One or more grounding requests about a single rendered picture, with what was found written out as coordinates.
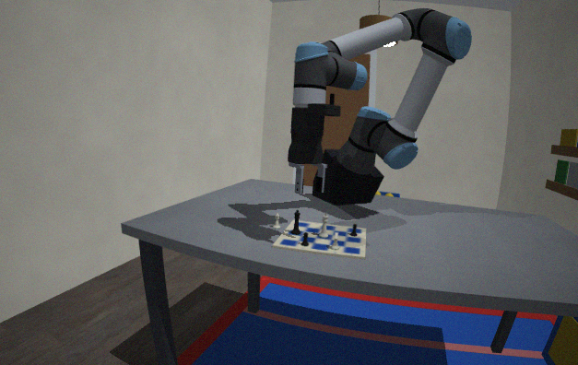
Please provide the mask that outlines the blue and cream chessboard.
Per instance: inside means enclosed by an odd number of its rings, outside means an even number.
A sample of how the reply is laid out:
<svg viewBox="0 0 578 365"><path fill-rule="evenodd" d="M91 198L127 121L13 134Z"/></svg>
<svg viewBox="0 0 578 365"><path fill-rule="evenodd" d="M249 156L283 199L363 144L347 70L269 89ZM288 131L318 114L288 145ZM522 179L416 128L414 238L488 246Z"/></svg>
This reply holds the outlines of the blue and cream chessboard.
<svg viewBox="0 0 578 365"><path fill-rule="evenodd" d="M299 221L300 235L291 234L294 229L294 223L295 220L292 220L272 245L272 248L365 260L366 229L356 228L357 236L351 236L350 233L353 231L353 227L326 224L328 238L321 238L319 233L322 231L322 223ZM307 240L309 246L301 245L304 239L304 232L308 232ZM338 232L338 250L330 248L334 243L335 232Z"/></svg>

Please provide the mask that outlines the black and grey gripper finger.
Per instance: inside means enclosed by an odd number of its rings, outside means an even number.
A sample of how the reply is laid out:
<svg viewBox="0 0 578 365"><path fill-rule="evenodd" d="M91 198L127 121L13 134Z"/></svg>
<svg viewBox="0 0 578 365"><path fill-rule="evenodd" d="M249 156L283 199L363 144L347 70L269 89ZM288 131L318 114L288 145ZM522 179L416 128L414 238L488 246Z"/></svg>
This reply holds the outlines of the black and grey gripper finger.
<svg viewBox="0 0 578 365"><path fill-rule="evenodd" d="M295 193L303 194L303 170L304 165L289 162L290 167L296 168Z"/></svg>
<svg viewBox="0 0 578 365"><path fill-rule="evenodd" d="M313 166L318 167L318 172L316 176L316 187L315 191L319 193L324 192L324 176L325 176L325 168L327 168L326 164L312 164Z"/></svg>

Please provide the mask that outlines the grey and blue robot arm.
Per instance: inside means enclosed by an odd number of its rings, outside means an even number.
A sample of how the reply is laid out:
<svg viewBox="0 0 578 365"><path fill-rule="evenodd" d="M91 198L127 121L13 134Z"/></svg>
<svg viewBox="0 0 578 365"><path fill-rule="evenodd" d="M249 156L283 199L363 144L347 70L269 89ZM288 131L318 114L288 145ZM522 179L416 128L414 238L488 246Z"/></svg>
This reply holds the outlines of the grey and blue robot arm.
<svg viewBox="0 0 578 365"><path fill-rule="evenodd" d="M336 155L343 167L358 174L372 173L376 154L395 170L417 156L419 124L447 66L469 52L471 29L459 18L417 8L321 44L311 41L297 47L294 88L360 90L367 81L366 68L349 59L400 40L422 41L423 55L395 118L362 107L348 141Z"/></svg>

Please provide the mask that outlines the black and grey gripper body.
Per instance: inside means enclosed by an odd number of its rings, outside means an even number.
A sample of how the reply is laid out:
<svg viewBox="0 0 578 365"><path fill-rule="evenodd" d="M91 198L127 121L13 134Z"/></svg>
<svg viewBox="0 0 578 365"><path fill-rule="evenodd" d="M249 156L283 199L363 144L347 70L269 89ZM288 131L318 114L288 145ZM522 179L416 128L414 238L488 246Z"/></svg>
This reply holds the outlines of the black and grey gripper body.
<svg viewBox="0 0 578 365"><path fill-rule="evenodd" d="M322 164L324 117L340 116L341 106L334 105L335 94L330 94L330 104L325 103L326 90L319 88L294 88L291 115L291 144L288 162L295 164ZM307 108L308 106L308 108Z"/></svg>

